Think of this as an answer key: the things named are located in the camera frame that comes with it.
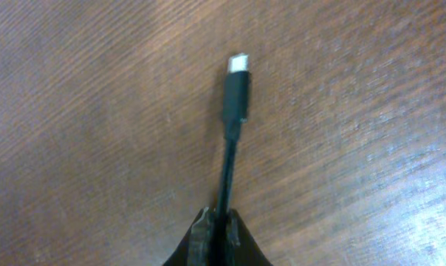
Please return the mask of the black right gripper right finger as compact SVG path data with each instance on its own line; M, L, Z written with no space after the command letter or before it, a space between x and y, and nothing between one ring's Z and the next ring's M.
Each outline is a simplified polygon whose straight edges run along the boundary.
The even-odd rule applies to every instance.
M272 266L235 209L230 209L227 220L224 264L227 266Z

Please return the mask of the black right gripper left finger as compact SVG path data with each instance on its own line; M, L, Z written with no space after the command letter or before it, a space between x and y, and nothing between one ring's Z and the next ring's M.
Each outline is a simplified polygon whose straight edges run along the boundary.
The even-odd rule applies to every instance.
M214 212L205 207L183 236L175 251L163 266L205 266L210 251L214 226Z

